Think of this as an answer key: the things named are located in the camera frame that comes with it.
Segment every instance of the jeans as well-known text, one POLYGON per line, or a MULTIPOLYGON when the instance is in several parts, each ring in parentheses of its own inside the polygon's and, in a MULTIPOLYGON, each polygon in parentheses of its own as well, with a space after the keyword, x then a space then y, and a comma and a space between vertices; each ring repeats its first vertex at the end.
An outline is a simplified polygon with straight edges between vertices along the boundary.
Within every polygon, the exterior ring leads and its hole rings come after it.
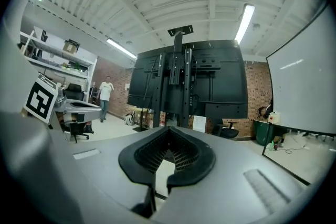
POLYGON ((101 117, 100 119, 105 119, 107 110, 109 109, 109 101, 107 100, 100 100, 100 107, 101 107, 101 117))

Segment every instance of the computer monitor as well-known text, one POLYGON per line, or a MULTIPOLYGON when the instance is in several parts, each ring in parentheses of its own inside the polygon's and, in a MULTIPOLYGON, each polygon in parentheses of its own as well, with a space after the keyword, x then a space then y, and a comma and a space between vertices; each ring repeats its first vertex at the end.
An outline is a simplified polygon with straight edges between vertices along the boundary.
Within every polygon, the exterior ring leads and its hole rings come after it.
MULTIPOLYGON (((247 117, 247 83, 244 61, 235 40, 186 43, 192 50, 192 77, 189 115, 216 119, 247 117)), ((174 46, 138 54, 133 68, 127 104, 154 109, 160 53, 165 52, 161 111, 180 114, 183 102, 184 57, 179 83, 170 84, 172 61, 179 54, 174 46)))

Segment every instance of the green trash can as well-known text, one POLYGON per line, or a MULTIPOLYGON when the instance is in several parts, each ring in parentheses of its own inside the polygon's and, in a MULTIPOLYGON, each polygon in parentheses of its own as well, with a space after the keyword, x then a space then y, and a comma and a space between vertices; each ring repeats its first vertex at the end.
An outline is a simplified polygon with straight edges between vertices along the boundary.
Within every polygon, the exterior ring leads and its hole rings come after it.
POLYGON ((274 139, 273 126, 269 125, 267 122, 253 120, 253 129, 256 134, 256 139, 259 145, 265 146, 274 139), (269 127, 271 128, 270 137, 268 139, 268 142, 266 142, 269 127))

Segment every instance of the office chair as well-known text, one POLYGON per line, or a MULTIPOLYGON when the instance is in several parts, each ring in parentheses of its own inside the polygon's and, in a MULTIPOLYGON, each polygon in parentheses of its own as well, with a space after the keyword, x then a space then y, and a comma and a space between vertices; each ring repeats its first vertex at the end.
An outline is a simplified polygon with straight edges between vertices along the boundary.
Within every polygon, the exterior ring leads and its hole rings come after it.
POLYGON ((230 126, 229 128, 223 128, 223 126, 225 126, 225 124, 223 124, 223 120, 222 119, 212 119, 213 122, 213 130, 212 130, 212 134, 216 135, 216 136, 220 136, 223 138, 235 138, 239 131, 236 129, 232 129, 232 126, 234 123, 237 123, 235 121, 230 121, 230 126))
MULTIPOLYGON (((68 88, 65 90, 65 95, 68 99, 74 99, 83 101, 84 93, 82 92, 82 87, 77 84, 70 83, 68 88)), ((87 134, 83 134, 84 127, 86 123, 70 123, 70 134, 74 136, 75 141, 77 143, 76 135, 85 136, 86 139, 89 139, 87 134)))

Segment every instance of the whiteboard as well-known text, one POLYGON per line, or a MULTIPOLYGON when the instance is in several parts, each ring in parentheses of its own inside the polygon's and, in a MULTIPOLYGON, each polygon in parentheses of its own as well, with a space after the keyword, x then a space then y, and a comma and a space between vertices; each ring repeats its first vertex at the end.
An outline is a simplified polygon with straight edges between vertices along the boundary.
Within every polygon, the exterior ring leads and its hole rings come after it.
POLYGON ((277 125, 336 133, 336 21, 330 6, 267 57, 277 125))

